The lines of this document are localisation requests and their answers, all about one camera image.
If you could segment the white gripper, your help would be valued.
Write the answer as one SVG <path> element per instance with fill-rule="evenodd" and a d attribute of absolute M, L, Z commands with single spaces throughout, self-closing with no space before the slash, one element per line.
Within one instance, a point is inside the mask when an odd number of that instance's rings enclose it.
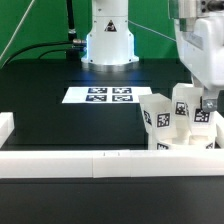
<path fill-rule="evenodd" d="M 224 90 L 224 16 L 198 18 L 192 32 L 181 31 L 178 20 L 174 21 L 174 28 L 181 62 L 205 87 L 202 109 L 214 112 L 219 91 Z"/>

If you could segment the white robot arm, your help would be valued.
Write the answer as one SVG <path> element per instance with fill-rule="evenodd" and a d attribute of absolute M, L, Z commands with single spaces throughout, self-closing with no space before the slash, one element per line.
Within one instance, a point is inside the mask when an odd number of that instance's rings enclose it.
<path fill-rule="evenodd" d="M 178 55 L 203 89 L 202 108 L 213 112 L 224 91 L 224 0 L 168 0 Z M 128 28 L 128 0 L 92 0 L 92 29 L 82 65 L 96 71 L 123 71 L 136 64 Z"/>

